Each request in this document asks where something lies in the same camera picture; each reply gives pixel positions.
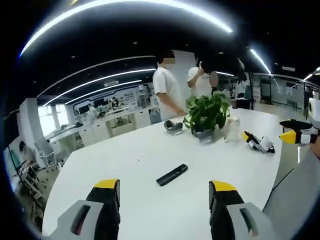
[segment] laboratory room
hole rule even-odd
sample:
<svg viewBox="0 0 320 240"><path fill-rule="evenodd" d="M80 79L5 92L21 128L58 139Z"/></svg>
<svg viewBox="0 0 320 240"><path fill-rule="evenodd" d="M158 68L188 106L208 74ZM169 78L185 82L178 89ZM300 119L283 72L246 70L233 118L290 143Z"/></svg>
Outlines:
<svg viewBox="0 0 320 240"><path fill-rule="evenodd" d="M48 240L306 239L316 42L308 19L284 31L286 9L267 21L262 6L25 7L1 112L10 226Z"/></svg>

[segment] potted plant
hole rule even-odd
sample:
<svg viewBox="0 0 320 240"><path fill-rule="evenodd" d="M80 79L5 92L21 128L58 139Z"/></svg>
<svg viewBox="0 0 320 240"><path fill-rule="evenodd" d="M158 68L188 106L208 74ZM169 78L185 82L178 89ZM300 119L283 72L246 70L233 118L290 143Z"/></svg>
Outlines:
<svg viewBox="0 0 320 240"><path fill-rule="evenodd" d="M222 129L226 123L229 100L224 94L214 94L211 97L191 96L186 100L189 116L183 119L184 125L191 129L192 134L211 131L218 125Z"/></svg>

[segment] floor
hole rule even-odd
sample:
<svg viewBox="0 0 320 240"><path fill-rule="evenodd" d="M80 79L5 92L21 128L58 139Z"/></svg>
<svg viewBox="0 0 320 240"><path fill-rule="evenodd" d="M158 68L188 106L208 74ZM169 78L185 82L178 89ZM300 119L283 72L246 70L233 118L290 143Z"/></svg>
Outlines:
<svg viewBox="0 0 320 240"><path fill-rule="evenodd" d="M292 118L300 121L305 121L305 117L303 115L302 110L294 109L286 105L267 105L267 104L256 103L254 106L254 110L278 115L280 120ZM286 144L286 143L282 144L279 169L278 169L278 173L274 183L275 186L295 166L298 165L300 158L303 158L307 149L308 147L302 147L298 149L297 145ZM41 170L38 173L38 178L40 180L39 189L40 191L42 191L46 199L50 194L50 191L52 189L52 186L58 174L59 174L59 169L56 169L56 168L49 169L48 172L46 170ZM37 206L34 206L31 198L28 198L26 196L23 196L23 197L19 196L19 199L24 205L25 212L27 216L30 216L29 219L31 219L32 222L35 221L36 216L40 216L42 218L42 215L43 215L42 211Z"/></svg>

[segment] black ceiling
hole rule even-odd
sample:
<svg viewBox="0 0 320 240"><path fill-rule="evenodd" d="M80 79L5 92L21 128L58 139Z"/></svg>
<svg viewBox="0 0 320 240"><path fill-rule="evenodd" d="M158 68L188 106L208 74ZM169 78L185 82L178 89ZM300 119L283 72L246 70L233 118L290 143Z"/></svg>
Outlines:
<svg viewBox="0 0 320 240"><path fill-rule="evenodd" d="M237 57L248 71L266 73L250 53L250 48L260 54L274 74L304 78L320 66L319 38L316 36L319 33L317 23L313 21L315 16L310 13L312 6L308 5L304 10L304 6L292 3L281 5L270 1L246 3L230 0L214 1L214 4L200 1L197 6L217 16L233 30L232 33L181 9L152 3L122 2L91 8L59 22L17 59L37 27L89 1L79 0L73 6L69 6L70 2L56 5L49 0L33 1L29 6L19 6L22 7L19 10L21 19L14 23L17 32L10 48L11 59L16 61L6 78L7 113L19 108L26 97L38 96L77 71L121 58L153 56L162 47L209 55L214 59L216 70L227 73L235 71ZM296 70L285 71L282 66ZM102 64L61 81L43 94L57 96L107 75L155 67L156 61L152 57ZM119 80L149 76L147 72L126 75ZM319 79L316 78L309 81L317 83ZM103 88L103 83L88 85L64 97L78 97Z"/></svg>

